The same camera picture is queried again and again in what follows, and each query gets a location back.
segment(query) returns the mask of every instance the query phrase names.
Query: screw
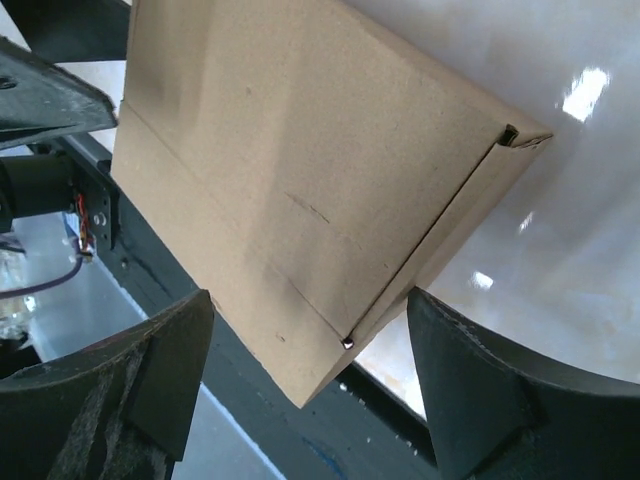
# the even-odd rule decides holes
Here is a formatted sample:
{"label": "screw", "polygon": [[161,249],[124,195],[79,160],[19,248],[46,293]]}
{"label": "screw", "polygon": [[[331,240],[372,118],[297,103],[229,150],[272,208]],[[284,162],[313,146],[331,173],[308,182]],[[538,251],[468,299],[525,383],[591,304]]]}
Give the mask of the screw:
{"label": "screw", "polygon": [[347,337],[344,340],[342,340],[342,346],[344,347],[345,350],[351,350],[353,348],[353,340],[351,340],[351,338]]}
{"label": "screw", "polygon": [[107,217],[102,212],[96,213],[93,216],[93,223],[99,227],[104,227],[107,224]]}

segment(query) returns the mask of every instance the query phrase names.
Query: glossy white surface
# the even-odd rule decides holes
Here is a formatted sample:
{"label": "glossy white surface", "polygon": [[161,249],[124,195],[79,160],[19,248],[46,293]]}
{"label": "glossy white surface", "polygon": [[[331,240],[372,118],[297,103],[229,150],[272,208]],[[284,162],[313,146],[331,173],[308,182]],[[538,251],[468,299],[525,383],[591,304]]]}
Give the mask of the glossy white surface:
{"label": "glossy white surface", "polygon": [[[640,4],[351,3],[556,134],[430,292],[548,356],[640,381]],[[406,357],[403,322],[360,361],[408,385],[410,362],[374,361]]]}

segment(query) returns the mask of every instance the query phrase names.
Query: black cylinder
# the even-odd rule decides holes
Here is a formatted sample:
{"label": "black cylinder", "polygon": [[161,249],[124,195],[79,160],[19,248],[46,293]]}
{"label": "black cylinder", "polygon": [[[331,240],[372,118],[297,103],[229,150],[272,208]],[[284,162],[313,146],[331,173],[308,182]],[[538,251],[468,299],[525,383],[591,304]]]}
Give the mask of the black cylinder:
{"label": "black cylinder", "polygon": [[13,218],[69,210],[73,162],[65,156],[0,157],[0,194]]}

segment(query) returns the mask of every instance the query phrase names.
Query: purple cable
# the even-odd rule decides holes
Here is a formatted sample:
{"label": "purple cable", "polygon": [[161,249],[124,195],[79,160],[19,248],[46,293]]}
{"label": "purple cable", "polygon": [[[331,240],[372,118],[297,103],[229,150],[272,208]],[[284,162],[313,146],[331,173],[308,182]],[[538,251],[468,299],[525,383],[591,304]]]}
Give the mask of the purple cable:
{"label": "purple cable", "polygon": [[82,267],[82,254],[80,253],[78,240],[74,239],[71,243],[73,244],[73,248],[76,252],[76,264],[68,273],[54,280],[49,280],[48,282],[40,283],[38,285],[32,285],[30,287],[16,288],[14,290],[6,290],[4,292],[0,292],[0,300],[8,300],[9,298],[22,297],[25,295],[33,295],[34,293],[42,292],[44,290],[48,290],[50,288],[54,288],[59,285],[62,285],[63,283],[75,277],[80,271],[80,268]]}

